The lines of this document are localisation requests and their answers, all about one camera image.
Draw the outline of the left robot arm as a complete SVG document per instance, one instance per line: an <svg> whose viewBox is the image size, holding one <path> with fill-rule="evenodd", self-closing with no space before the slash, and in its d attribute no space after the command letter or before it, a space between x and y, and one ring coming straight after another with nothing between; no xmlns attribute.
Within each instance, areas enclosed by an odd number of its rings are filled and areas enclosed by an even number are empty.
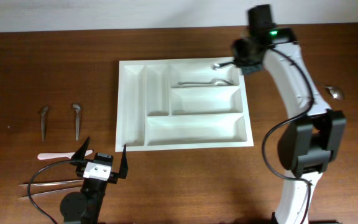
<svg viewBox="0 0 358 224"><path fill-rule="evenodd" d="M63 222L69 224L97 223L108 184L116 184L119 178L126 178L127 162L123 159L122 172L112 171L113 156L97 153L93 160L85 154L90 144L87 138L70 159L77 177L82 178L80 191L67 194L60 203Z"/></svg>

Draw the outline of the metal fork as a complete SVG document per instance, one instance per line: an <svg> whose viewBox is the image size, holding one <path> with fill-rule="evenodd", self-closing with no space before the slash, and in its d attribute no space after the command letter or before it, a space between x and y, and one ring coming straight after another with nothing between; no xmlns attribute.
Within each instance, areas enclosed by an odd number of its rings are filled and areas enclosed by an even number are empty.
<svg viewBox="0 0 358 224"><path fill-rule="evenodd" d="M218 70L218 69L222 69L223 67L229 66L229 65L234 65L234 62L224 62L224 63L213 63L211 68L213 70Z"/></svg>
<svg viewBox="0 0 358 224"><path fill-rule="evenodd" d="M210 82L178 82L177 84L178 85L213 85L213 86L234 85L232 82L222 79L214 79L211 80Z"/></svg>

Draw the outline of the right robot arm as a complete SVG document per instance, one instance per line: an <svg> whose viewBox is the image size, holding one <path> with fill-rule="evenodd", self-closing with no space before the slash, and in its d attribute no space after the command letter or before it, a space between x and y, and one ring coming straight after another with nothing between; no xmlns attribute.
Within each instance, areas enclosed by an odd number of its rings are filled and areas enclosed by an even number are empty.
<svg viewBox="0 0 358 224"><path fill-rule="evenodd" d="M247 11L247 37L232 57L124 60L119 63L115 150L158 151L253 145L244 77L274 80L287 112L277 152L283 191L272 223L308 223L316 184L337 157L346 126L319 94L293 30L271 7Z"/></svg>

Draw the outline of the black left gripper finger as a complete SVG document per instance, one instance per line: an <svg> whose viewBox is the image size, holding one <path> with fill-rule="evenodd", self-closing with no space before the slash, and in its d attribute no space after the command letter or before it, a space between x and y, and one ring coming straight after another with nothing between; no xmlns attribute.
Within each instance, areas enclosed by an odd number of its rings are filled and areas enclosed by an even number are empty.
<svg viewBox="0 0 358 224"><path fill-rule="evenodd" d="M79 150L77 150L74 153L74 155L72 155L71 160L72 161L83 160L85 158L86 151L88 150L89 143L90 143L90 137L87 137L86 141L79 148Z"/></svg>
<svg viewBox="0 0 358 224"><path fill-rule="evenodd" d="M118 176L120 179L125 179L127 177L127 173L128 173L126 148L127 148L127 145L125 144L123 147L123 150L122 150L121 163L120 163L120 168L119 168L119 173L118 173Z"/></svg>

